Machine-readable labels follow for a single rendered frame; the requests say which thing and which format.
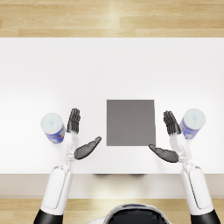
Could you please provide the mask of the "blue can with pale lid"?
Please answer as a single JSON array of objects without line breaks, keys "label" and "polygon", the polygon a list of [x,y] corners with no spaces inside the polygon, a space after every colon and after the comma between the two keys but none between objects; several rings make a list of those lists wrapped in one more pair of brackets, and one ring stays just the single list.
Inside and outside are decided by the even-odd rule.
[{"label": "blue can with pale lid", "polygon": [[185,112],[179,127],[185,139],[193,139],[205,123],[206,117],[204,113],[197,108],[191,108]]},{"label": "blue can with pale lid", "polygon": [[60,144],[64,140],[66,128],[59,115],[55,113],[45,115],[40,122],[40,126],[52,143]]}]

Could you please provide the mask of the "dark grey square mat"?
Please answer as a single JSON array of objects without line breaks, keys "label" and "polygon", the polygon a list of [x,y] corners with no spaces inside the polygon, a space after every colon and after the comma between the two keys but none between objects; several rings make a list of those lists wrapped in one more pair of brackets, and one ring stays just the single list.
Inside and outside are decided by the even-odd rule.
[{"label": "dark grey square mat", "polygon": [[107,100],[107,146],[155,143],[153,100]]}]

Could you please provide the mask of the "dark round robot body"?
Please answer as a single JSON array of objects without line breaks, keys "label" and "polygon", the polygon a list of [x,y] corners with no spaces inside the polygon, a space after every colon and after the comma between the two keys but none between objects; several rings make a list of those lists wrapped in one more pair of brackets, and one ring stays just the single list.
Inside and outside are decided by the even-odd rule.
[{"label": "dark round robot body", "polygon": [[154,206],[133,203],[113,208],[105,217],[91,220],[88,224],[172,224]]}]

